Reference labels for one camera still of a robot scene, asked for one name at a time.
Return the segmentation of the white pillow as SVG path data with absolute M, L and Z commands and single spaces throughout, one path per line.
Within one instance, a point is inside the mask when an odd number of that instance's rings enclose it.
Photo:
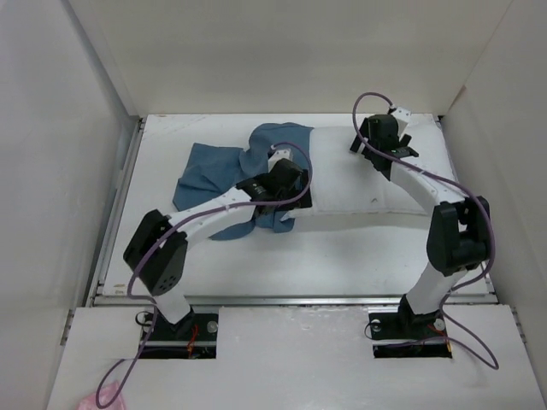
M 433 123 L 407 128 L 410 147 L 423 161 L 420 167 L 454 179 L 444 137 Z M 417 214 L 423 208 L 402 188 L 389 182 L 361 154 L 350 152 L 355 138 L 348 126 L 315 128 L 309 137 L 313 176 L 310 187 L 312 207 L 293 209 L 287 218 L 335 214 Z

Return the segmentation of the blue fabric pillowcase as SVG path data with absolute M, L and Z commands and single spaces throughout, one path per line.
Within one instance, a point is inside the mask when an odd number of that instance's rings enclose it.
M 291 148 L 292 161 L 309 170 L 311 131 L 296 123 L 266 123 L 250 134 L 247 149 L 194 143 L 174 191 L 174 206 L 179 211 L 196 207 L 247 179 L 256 179 L 264 186 L 272 146 Z

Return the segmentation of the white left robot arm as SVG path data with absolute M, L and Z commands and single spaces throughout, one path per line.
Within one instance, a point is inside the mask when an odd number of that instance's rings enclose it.
M 195 313 L 180 284 L 186 254 L 215 234 L 262 216 L 311 205 L 309 189 L 313 171 L 282 158 L 273 168 L 244 179 L 219 196 L 174 214 L 149 211 L 127 245 L 123 260 L 131 269 L 127 295 L 140 281 L 145 300 L 162 316 L 162 329 L 175 339 L 185 337 Z

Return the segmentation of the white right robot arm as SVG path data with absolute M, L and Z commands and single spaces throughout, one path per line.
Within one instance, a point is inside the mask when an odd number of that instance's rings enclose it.
M 369 316 L 374 340 L 422 339 L 442 335 L 441 307 L 452 288 L 491 256 L 488 201 L 472 198 L 446 177 L 426 171 L 404 134 L 403 117 L 394 112 L 364 119 L 351 151 L 408 193 L 430 218 L 427 264 L 404 294 L 395 313 Z

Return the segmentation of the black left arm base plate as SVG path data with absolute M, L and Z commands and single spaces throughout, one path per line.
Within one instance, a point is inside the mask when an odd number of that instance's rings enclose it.
M 145 343 L 142 360 L 212 360 L 216 358 L 219 315 L 196 313 L 182 332 L 177 332 L 162 317 Z

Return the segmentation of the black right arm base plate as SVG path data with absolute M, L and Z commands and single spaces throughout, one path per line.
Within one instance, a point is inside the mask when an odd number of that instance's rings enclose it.
M 375 359 L 451 359 L 444 318 L 440 313 L 424 319 L 404 318 L 399 312 L 368 313 L 366 330 L 373 341 Z

